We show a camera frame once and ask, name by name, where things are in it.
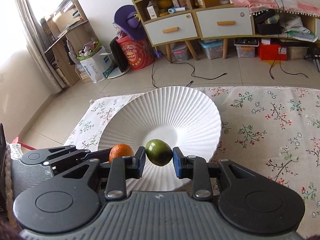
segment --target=lime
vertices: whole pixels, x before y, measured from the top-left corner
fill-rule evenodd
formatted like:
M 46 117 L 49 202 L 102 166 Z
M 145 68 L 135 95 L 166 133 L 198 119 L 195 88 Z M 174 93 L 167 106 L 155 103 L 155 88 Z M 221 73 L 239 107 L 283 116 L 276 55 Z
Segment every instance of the lime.
M 148 159 L 157 166 L 165 166 L 172 159 L 170 146 L 159 139 L 153 139 L 147 142 L 146 154 Z

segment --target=paper bag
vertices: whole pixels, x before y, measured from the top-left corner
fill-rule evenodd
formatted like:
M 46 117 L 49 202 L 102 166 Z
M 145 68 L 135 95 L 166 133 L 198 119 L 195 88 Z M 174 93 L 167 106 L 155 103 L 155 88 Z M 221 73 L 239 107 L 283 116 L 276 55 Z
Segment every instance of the paper bag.
M 80 60 L 93 83 L 104 80 L 113 71 L 114 64 L 108 55 L 109 53 L 102 46 L 92 57 Z

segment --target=blue gripper pad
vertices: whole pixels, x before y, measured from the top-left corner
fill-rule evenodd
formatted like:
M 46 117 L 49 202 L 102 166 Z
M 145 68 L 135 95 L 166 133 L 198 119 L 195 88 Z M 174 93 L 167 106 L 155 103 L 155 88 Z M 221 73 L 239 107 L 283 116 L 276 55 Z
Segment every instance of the blue gripper pad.
M 177 151 L 175 148 L 173 148 L 173 166 L 174 170 L 176 171 L 177 178 L 181 177 L 181 162 L 180 158 L 178 157 Z

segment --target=curtain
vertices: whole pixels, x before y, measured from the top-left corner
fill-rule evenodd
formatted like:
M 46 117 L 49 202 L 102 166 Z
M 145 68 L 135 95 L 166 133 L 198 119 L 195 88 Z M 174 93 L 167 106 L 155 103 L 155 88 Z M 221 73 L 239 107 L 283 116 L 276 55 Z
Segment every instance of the curtain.
M 32 10 L 29 8 L 28 0 L 15 0 L 22 21 L 24 34 L 27 40 L 27 48 L 31 56 L 36 61 L 47 85 L 53 94 L 56 94 L 65 87 L 64 82 L 54 71 L 44 54 L 48 48 L 48 41 L 44 38 L 40 24 L 35 20 Z

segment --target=red object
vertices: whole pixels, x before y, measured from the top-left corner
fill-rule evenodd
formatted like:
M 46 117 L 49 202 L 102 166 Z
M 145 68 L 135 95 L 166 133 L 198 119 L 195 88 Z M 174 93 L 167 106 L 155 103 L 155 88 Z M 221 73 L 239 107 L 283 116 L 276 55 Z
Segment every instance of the red object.
M 261 60 L 287 60 L 287 47 L 282 47 L 271 41 L 270 45 L 260 43 L 258 47 L 258 54 Z
M 120 44 L 132 69 L 141 69 L 154 62 L 153 50 L 147 39 L 134 41 L 128 35 L 116 41 Z
M 20 143 L 22 147 L 24 147 L 24 148 L 26 148 L 26 149 L 28 149 L 28 150 L 36 150 L 36 148 L 33 148 L 33 147 L 31 147 L 31 146 L 29 146 L 29 145 L 27 145 L 27 144 L 24 144 L 24 143 L 20 142 L 20 141 L 19 141 L 19 137 L 15 138 L 15 139 L 12 141 L 12 143 Z

